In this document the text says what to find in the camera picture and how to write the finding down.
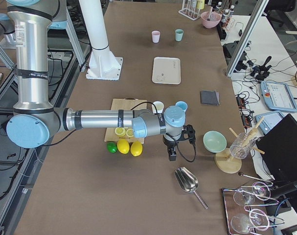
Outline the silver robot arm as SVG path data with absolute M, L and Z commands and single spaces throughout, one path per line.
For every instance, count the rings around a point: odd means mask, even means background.
M 169 160 L 176 159 L 178 142 L 188 127 L 185 111 L 171 106 L 163 114 L 149 110 L 73 110 L 55 108 L 48 99 L 47 30 L 67 26 L 64 0 L 9 0 L 14 21 L 19 98 L 6 126 L 9 139 L 23 148 L 44 145 L 62 131 L 83 128 L 130 127 L 136 138 L 163 135 Z

